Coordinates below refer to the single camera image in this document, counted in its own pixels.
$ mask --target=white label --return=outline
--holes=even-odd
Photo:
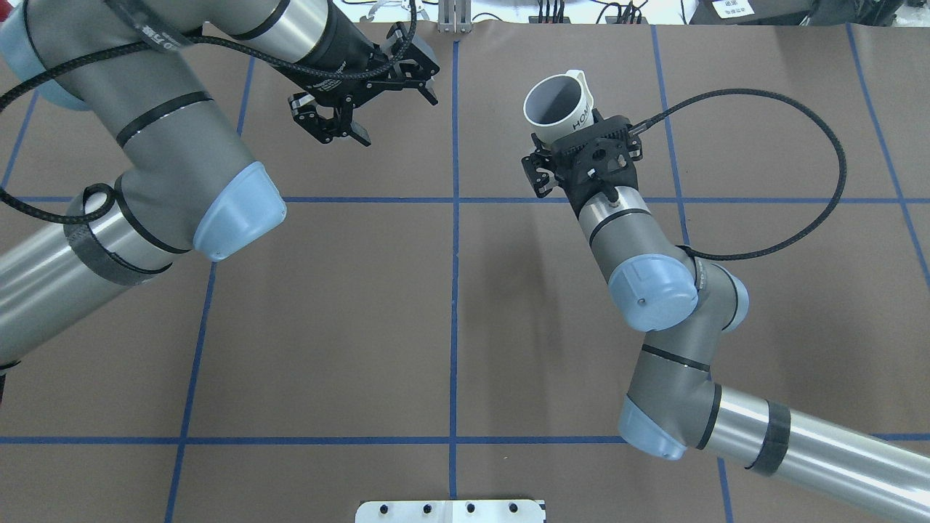
[[[755,14],[749,0],[717,0],[713,3],[713,8],[717,10],[717,14],[722,19],[734,19]]]

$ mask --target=blue joint cap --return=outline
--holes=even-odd
[[[695,278],[680,261],[664,254],[641,254],[624,261],[607,286],[630,327],[642,332],[674,327],[698,306]]]
[[[0,54],[21,82],[46,71],[46,66],[35,54],[33,44],[29,40],[25,8],[25,2],[16,6],[9,14],[7,21],[0,26]],[[45,82],[38,87],[38,91],[42,98],[65,109],[74,111],[90,109],[86,103],[68,92],[55,80]]]
[[[687,447],[669,433],[662,430],[652,418],[641,411],[629,396],[623,396],[623,410],[620,412],[620,435],[635,448],[662,458],[675,461],[684,456]]]
[[[253,162],[219,193],[200,220],[193,247],[224,260],[285,220],[287,207],[261,162]]]
[[[724,271],[727,276],[729,276],[730,281],[733,283],[733,288],[737,292],[737,309],[733,313],[733,319],[730,320],[729,325],[724,327],[724,332],[732,332],[739,327],[739,324],[746,319],[746,315],[750,313],[750,292],[746,289],[746,286],[743,285],[743,282],[739,280],[733,273],[726,270],[726,267],[722,265],[714,264],[721,271]]]

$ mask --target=gray robot arm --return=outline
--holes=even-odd
[[[527,117],[537,129],[558,127],[581,104],[574,87],[537,92],[527,105],[551,104],[535,112],[545,120]],[[591,112],[589,127],[568,126],[545,143],[534,134],[523,165],[537,196],[565,189],[614,303],[645,332],[620,414],[624,439],[667,460],[706,449],[879,516],[930,519],[930,459],[711,379],[717,346],[746,316],[749,294],[722,265],[674,246],[649,213],[633,166],[644,129]]]
[[[366,142],[352,109],[384,90],[416,88],[435,103],[439,68],[429,46],[398,24],[382,49],[331,0],[24,1],[0,27],[0,52],[22,80],[104,49],[139,41],[153,49],[90,63],[39,88],[58,105],[94,111],[133,168],[116,178],[116,205],[102,218],[49,224],[0,256],[0,375],[181,254],[196,249],[219,261],[284,220],[284,201],[264,166],[174,52],[187,38],[197,40],[207,21],[276,60],[304,89],[300,103],[292,101],[296,121],[308,107],[314,115],[317,104],[334,108],[332,118],[305,127],[319,141]],[[397,51],[411,60],[390,56]],[[85,192],[69,214],[104,200]]]

